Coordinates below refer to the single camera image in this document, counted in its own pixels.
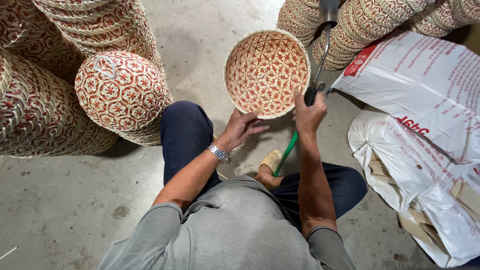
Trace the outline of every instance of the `foot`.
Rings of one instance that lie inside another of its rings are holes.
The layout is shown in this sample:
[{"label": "foot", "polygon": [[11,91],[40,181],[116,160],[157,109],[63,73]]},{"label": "foot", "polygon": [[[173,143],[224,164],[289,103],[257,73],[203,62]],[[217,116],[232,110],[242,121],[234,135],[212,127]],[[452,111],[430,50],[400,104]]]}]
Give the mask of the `foot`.
[{"label": "foot", "polygon": [[274,177],[272,169],[268,165],[262,164],[254,179],[264,185],[267,190],[272,190],[280,186],[283,177]]}]

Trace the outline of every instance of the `dark blue pants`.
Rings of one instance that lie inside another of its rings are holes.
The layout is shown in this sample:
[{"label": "dark blue pants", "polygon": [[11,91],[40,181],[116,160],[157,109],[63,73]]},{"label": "dark blue pants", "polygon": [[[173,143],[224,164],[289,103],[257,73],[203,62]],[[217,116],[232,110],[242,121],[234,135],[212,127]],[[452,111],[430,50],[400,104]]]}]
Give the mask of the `dark blue pants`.
[{"label": "dark blue pants", "polygon": [[[161,140],[165,169],[163,184],[190,161],[200,155],[213,140],[213,125],[204,110],[195,103],[178,101],[163,113]],[[339,218],[358,204],[367,194],[367,185],[355,169],[322,162],[325,175],[333,195],[336,217]],[[199,196],[221,183],[217,172],[208,179]],[[270,192],[277,197],[301,231],[297,191],[300,173],[293,173],[282,179],[280,187]]]}]

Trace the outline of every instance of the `white plastic loop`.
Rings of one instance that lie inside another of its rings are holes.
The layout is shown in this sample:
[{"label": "white plastic loop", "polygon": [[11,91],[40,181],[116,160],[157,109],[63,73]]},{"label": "white plastic loop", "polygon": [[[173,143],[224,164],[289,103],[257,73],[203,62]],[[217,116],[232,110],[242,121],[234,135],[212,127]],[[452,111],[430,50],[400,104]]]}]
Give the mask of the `white plastic loop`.
[{"label": "white plastic loop", "polygon": [[[112,65],[112,74],[109,74],[109,73],[106,73],[105,71],[101,70],[97,65],[98,65],[98,61],[100,61],[100,59],[107,59],[110,64]],[[116,70],[115,70],[115,63],[113,62],[113,60],[107,56],[99,56],[97,59],[95,59],[95,63],[93,63],[93,69],[102,73],[103,75],[107,76],[108,78],[110,79],[113,79],[115,78],[115,75],[116,75]]]}]

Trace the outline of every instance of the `white plastic sack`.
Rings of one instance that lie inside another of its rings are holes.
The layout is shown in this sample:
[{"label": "white plastic sack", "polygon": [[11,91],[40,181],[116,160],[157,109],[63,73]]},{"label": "white plastic sack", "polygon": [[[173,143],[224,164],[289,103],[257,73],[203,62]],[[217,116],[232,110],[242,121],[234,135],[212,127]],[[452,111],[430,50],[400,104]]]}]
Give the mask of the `white plastic sack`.
[{"label": "white plastic sack", "polygon": [[[406,212],[412,204],[428,215],[448,254],[415,239],[439,266],[454,267],[480,256],[480,224],[448,192],[453,181],[463,180],[480,193],[478,165],[455,165],[427,138],[371,106],[353,120],[348,143],[365,171],[367,183],[393,209]],[[370,174],[372,150],[396,186]]]},{"label": "white plastic sack", "polygon": [[480,163],[480,56],[464,46],[396,31],[332,87],[397,117],[459,164]]}]

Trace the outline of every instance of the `wristwatch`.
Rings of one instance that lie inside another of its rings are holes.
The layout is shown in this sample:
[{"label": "wristwatch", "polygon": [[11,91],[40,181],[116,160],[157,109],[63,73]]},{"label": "wristwatch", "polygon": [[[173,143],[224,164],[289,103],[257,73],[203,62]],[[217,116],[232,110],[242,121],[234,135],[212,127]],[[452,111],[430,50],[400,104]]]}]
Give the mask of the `wristwatch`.
[{"label": "wristwatch", "polygon": [[230,152],[224,152],[218,149],[218,147],[216,147],[216,145],[214,145],[213,143],[210,144],[208,150],[210,150],[218,158],[218,160],[220,160],[220,163],[227,162],[228,158],[230,157]]}]

